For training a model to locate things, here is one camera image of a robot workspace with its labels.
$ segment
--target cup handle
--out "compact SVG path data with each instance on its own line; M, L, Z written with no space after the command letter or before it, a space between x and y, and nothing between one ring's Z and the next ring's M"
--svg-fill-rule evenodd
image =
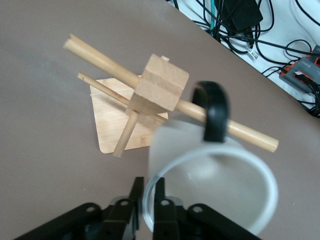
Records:
M229 116L228 99L223 88L213 81L199 81L194 87L192 102L206 111L203 140L223 143Z

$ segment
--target table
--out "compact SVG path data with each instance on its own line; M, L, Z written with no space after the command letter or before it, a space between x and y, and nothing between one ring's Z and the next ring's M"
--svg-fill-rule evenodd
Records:
M148 148L121 159L99 150L89 86L107 74L63 49L73 33L132 72L164 55L197 81L223 85L231 118L279 139L265 160L279 203L263 239L320 234L319 120L164 0L1 1L0 239L10 240L86 202L102 208L147 176ZM137 239L151 239L143 224Z

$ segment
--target clear plastic cup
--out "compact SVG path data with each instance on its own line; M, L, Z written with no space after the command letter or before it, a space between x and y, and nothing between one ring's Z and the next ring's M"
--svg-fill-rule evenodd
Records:
M269 167L237 141L204 142L201 126L170 119L156 132L149 153L144 220L153 231L153 189L165 178L167 196L185 208L206 204L257 235L272 218L278 187Z

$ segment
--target bamboo board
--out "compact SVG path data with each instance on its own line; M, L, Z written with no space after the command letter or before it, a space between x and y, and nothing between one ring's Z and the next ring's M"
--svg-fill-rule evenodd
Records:
M97 81L127 99L130 99L134 93L132 88L115 78ZM113 153L129 119L125 114L127 106L93 86L90 86L90 91L100 151L104 154ZM167 113L160 115L168 119ZM161 123L154 121L150 117L141 115L125 150L150 146L152 137L160 125Z

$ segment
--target wooden cube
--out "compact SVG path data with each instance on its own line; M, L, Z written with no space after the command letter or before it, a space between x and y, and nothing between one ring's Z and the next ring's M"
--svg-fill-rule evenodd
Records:
M171 112L176 108L188 78L186 71L153 54L128 107L146 115Z

